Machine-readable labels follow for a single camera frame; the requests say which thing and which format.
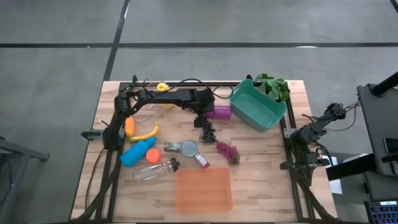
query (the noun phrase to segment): black bottle cap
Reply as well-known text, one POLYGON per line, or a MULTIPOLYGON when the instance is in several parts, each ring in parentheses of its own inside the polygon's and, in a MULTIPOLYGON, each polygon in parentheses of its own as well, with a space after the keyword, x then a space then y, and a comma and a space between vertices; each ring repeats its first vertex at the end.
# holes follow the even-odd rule
POLYGON ((177 162, 175 160, 175 158, 171 158, 170 163, 172 165, 172 169, 173 169, 174 172, 177 171, 178 170, 178 166, 181 165, 181 163, 177 162))

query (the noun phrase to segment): purple grapes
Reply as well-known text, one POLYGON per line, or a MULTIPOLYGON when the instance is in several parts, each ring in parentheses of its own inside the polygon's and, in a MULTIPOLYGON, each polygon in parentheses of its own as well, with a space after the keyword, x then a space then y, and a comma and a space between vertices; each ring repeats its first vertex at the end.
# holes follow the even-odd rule
POLYGON ((230 164, 239 164, 239 153, 236 147, 227 145, 224 142, 217 142, 216 146, 219 153, 224 155, 230 164))

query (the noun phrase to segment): clear plastic bottle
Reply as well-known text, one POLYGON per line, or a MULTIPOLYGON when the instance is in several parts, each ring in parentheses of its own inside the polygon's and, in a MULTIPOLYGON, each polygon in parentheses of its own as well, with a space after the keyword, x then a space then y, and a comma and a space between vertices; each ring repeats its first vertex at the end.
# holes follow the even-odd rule
POLYGON ((151 180, 158 175, 175 172, 178 170, 179 165, 181 165, 180 162, 177 162, 175 158, 171 158, 171 160, 167 162, 137 168, 133 171, 132 176, 136 182, 143 182, 145 180, 151 180))

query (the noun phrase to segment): teal plastic bin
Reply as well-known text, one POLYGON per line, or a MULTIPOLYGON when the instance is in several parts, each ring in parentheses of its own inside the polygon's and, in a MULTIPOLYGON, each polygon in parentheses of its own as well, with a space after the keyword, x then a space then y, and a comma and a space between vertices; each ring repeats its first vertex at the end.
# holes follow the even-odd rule
POLYGON ((261 93, 250 79, 235 88, 230 101, 232 112, 260 132, 274 127, 286 112, 284 102, 276 103, 261 93))

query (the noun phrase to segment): orange bottle cap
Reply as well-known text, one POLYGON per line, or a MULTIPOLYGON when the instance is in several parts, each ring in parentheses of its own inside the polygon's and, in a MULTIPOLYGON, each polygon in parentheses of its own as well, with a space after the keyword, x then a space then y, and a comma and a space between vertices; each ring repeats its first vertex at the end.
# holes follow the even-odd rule
POLYGON ((151 164, 158 164, 160 162, 160 159, 162 158, 162 155, 160 154, 160 151, 158 149, 149 149, 145 158, 151 164))

